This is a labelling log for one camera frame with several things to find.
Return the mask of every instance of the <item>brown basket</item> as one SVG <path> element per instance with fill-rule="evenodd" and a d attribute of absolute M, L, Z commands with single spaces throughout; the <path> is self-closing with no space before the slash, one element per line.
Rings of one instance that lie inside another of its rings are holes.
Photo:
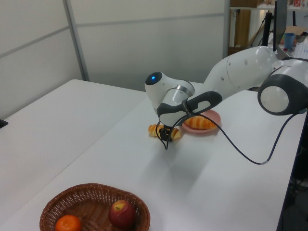
<path fill-rule="evenodd" d="M 139 197 L 96 183 L 80 184 L 54 197 L 40 216 L 39 228 L 54 231 L 58 219 L 70 214 L 80 219 L 82 231 L 118 231 L 108 219 L 110 206 L 118 200 L 131 202 L 136 209 L 136 222 L 130 231 L 148 231 L 150 212 Z"/>

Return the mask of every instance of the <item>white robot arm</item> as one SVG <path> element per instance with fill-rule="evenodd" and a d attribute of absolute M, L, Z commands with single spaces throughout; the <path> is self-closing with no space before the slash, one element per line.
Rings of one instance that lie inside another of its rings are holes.
<path fill-rule="evenodd" d="M 166 128 L 207 111 L 224 99 L 261 84 L 260 106 L 273 115 L 298 114 L 308 106 L 308 60 L 279 60 L 268 47 L 250 48 L 217 63 L 203 86 L 193 86 L 161 72 L 149 75 L 146 92 Z"/>

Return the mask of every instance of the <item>bread roll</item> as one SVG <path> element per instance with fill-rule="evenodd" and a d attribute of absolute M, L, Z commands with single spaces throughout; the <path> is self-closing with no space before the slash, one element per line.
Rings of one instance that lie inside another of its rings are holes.
<path fill-rule="evenodd" d="M 162 125 L 162 124 L 158 125 L 157 133 L 158 133 L 159 137 L 160 137 L 159 130 L 162 129 L 162 128 L 164 128 L 164 125 Z M 150 125 L 148 130 L 149 130 L 150 136 L 157 137 L 157 135 L 156 135 L 156 124 Z M 173 128 L 173 130 L 171 132 L 172 140 L 174 141 L 174 140 L 179 139 L 181 137 L 182 137 L 181 131 L 177 128 Z"/>
<path fill-rule="evenodd" d="M 214 123 L 199 115 L 185 120 L 184 124 L 191 128 L 200 130 L 216 128 L 216 125 Z"/>

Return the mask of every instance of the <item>shelf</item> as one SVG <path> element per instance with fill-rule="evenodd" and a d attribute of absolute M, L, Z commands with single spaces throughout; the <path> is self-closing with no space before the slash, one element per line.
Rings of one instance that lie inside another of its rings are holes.
<path fill-rule="evenodd" d="M 230 9 L 239 9 L 239 10 L 274 10 L 274 5 L 261 4 L 258 7 L 236 7 L 231 6 Z M 288 11 L 303 11 L 308 13 L 308 8 L 295 7 L 292 5 L 288 5 Z"/>

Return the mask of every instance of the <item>plate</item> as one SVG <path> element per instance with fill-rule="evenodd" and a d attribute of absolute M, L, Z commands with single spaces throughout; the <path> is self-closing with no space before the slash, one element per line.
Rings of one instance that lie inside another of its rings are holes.
<path fill-rule="evenodd" d="M 202 112 L 201 113 L 202 115 L 212 119 L 215 123 L 217 123 L 218 125 L 221 124 L 221 118 L 220 118 L 220 115 L 213 111 L 213 110 L 208 110 L 206 112 Z M 217 127 L 216 128 L 213 128 L 213 129 L 205 129 L 205 130 L 200 130 L 200 129 L 196 129 L 196 128 L 191 128 L 189 126 L 187 126 L 186 124 L 182 124 L 182 128 L 185 130 L 185 131 L 188 131 L 188 132 L 191 132 L 191 133 L 199 133 L 199 134 L 203 134 L 203 133 L 208 133 L 208 132 L 212 132 L 216 129 L 218 129 Z"/>

